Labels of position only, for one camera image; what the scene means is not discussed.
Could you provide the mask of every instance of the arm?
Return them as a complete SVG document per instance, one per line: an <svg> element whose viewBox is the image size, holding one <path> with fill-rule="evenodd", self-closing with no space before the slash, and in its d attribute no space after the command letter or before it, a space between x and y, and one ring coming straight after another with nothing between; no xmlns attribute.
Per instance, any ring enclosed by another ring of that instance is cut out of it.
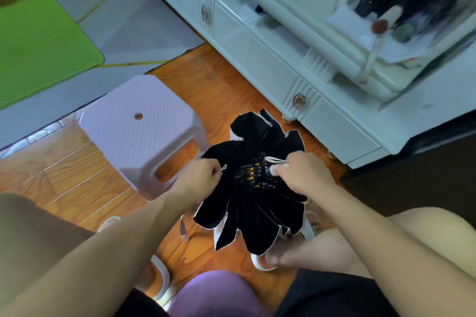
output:
<svg viewBox="0 0 476 317"><path fill-rule="evenodd" d="M214 159L193 161L170 191L79 245L0 316L114 315L174 223L217 186L219 168Z"/></svg>
<svg viewBox="0 0 476 317"><path fill-rule="evenodd" d="M292 153L276 172L333 220L401 316L473 316L476 281L338 187L316 156Z"/></svg>

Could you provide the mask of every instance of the person's right arm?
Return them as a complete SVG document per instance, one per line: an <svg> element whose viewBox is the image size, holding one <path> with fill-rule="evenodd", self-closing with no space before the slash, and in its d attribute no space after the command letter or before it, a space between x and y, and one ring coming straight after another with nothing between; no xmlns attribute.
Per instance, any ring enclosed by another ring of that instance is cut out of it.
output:
<svg viewBox="0 0 476 317"><path fill-rule="evenodd" d="M277 174L329 215L401 316L476 316L476 280L337 186L313 154L288 161Z"/></svg>

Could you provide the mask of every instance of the person's left arm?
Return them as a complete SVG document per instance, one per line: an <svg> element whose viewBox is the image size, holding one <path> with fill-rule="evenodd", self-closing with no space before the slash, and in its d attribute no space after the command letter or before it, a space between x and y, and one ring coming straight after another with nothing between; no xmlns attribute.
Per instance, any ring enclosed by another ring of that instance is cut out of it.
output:
<svg viewBox="0 0 476 317"><path fill-rule="evenodd" d="M191 162L170 191L79 245L0 317L113 316L178 218L215 189L219 169L215 159Z"/></svg>

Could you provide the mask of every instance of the forearm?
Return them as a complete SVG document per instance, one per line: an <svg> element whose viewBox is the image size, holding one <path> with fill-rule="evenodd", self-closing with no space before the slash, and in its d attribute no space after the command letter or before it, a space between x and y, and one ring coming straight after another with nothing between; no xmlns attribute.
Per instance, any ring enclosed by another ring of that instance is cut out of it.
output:
<svg viewBox="0 0 476 317"><path fill-rule="evenodd" d="M311 196L401 316L466 316L476 311L476 282L341 188Z"/></svg>
<svg viewBox="0 0 476 317"><path fill-rule="evenodd" d="M185 211L168 192L89 238L8 306L1 316L112 316L164 236Z"/></svg>

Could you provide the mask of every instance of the black shorts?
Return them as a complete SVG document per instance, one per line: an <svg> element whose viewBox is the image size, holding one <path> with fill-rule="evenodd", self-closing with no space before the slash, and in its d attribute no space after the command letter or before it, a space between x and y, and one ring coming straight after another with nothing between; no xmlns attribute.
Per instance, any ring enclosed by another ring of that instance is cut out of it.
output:
<svg viewBox="0 0 476 317"><path fill-rule="evenodd" d="M169 315L154 300L138 290L133 290L115 316ZM311 316L398 317L398 314L372 279L300 269L275 317ZM200 314L194 317L211 316Z"/></svg>

